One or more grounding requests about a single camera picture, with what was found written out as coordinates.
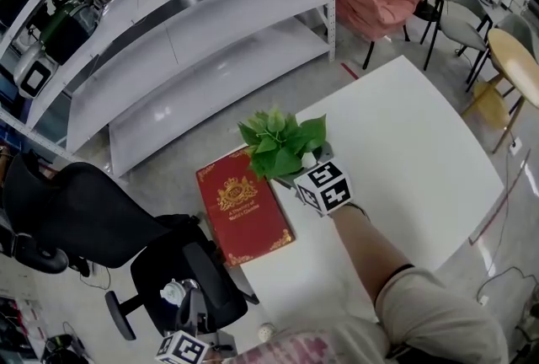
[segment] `book cover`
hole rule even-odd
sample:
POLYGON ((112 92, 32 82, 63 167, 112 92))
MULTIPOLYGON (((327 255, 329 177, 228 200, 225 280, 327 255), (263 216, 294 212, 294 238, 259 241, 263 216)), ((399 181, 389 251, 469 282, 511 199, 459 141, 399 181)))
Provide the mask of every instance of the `book cover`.
POLYGON ((294 241, 265 179, 257 181, 242 148, 196 173, 216 239, 230 266, 294 241))

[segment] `artificial plant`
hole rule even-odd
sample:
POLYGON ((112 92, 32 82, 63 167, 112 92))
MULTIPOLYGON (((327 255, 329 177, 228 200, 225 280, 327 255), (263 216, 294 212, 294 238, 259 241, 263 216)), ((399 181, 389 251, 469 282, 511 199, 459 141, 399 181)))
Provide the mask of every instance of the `artificial plant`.
POLYGON ((293 174, 302 168, 305 153, 312 153, 326 141, 326 116, 297 124, 292 114, 286 117, 275 106, 269 113, 256 112, 238 123, 243 140, 249 145, 250 168, 259 179, 293 174))

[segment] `white table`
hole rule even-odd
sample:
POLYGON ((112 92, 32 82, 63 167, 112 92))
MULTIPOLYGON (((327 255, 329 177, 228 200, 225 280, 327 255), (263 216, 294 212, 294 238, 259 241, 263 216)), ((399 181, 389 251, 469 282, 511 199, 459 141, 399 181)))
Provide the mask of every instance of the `white table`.
MULTIPOLYGON (((355 201, 414 264, 436 270, 503 190, 485 151, 425 76, 399 57, 297 115, 327 114, 328 141, 355 201)), ((269 319, 373 316, 333 222, 284 187, 296 242, 241 265, 269 319)))

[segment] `sleeve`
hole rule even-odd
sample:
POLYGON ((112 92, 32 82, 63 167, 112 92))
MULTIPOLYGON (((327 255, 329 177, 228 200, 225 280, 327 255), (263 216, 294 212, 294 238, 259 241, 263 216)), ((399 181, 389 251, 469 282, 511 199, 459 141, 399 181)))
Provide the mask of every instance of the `sleeve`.
POLYGON ((463 364, 509 361, 498 322, 476 302, 447 291, 427 270, 394 276, 376 300, 376 313, 393 345, 463 364))

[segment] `gray floor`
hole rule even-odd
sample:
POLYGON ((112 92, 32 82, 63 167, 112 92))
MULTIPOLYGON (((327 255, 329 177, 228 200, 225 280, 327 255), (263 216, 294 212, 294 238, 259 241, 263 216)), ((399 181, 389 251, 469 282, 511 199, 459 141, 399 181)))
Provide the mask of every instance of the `gray floor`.
MULTIPOLYGON (((464 15, 463 11, 454 7, 451 7, 449 12, 464 15)), ((495 20, 499 20, 502 16, 501 11, 493 12, 495 20)), ((237 131, 239 120, 255 110, 267 110, 273 104, 295 113, 352 83, 353 78, 343 69, 341 63, 347 64, 361 76, 397 56, 405 55, 422 69, 430 40, 429 36, 424 45, 419 44, 424 27, 425 22, 412 18, 408 23, 411 42, 404 42, 402 32, 377 42, 366 72, 361 70, 361 64, 366 56, 368 43, 339 28, 337 59, 334 63, 328 63, 327 58, 321 57, 205 121, 128 173, 126 176, 129 180, 128 191, 152 214, 196 213, 203 210, 202 199, 195 182, 195 171, 241 143, 237 131)), ((457 47, 458 45, 440 34, 429 70, 425 75, 451 105, 461 111, 471 99, 464 93, 464 80, 471 66, 468 58, 456 57, 454 50, 457 47)), ((466 55, 472 61, 476 56, 473 51, 467 51, 466 55)), ((482 71, 483 78, 490 79, 494 75, 495 71, 490 63, 487 63, 482 71)), ((510 95, 508 102, 515 101, 516 97, 510 95)), ((539 174, 537 118, 538 113, 527 105, 514 132, 523 141, 523 148, 512 157, 507 154, 508 148, 505 144, 495 156, 491 156, 500 177, 503 181, 508 179, 511 186, 526 153, 531 149, 524 173, 509 197, 509 211, 501 242, 500 234, 506 218, 505 207, 476 244, 472 246, 470 243, 463 243, 440 268, 439 276, 456 293, 475 298, 479 286, 489 275, 494 276, 512 265, 517 265, 525 273, 539 276, 538 265, 534 263, 539 257, 539 248, 536 246, 536 239, 539 240, 539 225, 537 225, 539 189, 535 181, 535 177, 539 174)), ((481 118, 476 116, 469 119, 468 125, 485 151, 491 153, 500 132, 490 130, 481 118)), ((84 147, 83 151, 95 162, 107 164, 109 161, 107 146, 107 138, 101 134, 92 141, 92 144, 84 147)), ((135 290, 128 266, 112 270, 111 273, 112 289, 117 292, 120 300, 132 296, 135 290)), ((244 283, 239 270, 234 271, 233 275, 240 284, 244 283)), ((152 362, 152 354, 157 349, 159 336, 143 310, 130 316, 138 340, 126 342, 107 313, 103 291, 85 286, 72 271, 59 276, 36 274, 35 279, 50 332, 61 330, 62 321, 70 322, 98 364, 121 361, 133 364, 152 362)), ((100 281, 106 284, 107 280, 105 273, 91 279, 94 284, 100 281)), ((503 325, 511 349, 521 342, 519 334, 514 331, 514 326, 520 318, 522 306, 532 288, 533 281, 523 281, 518 273, 511 271, 487 285, 482 293, 488 297, 487 309, 503 325)), ((236 335, 239 349, 249 348, 257 341, 256 329, 265 320, 264 311, 260 306, 250 307, 248 315, 230 328, 236 335)))

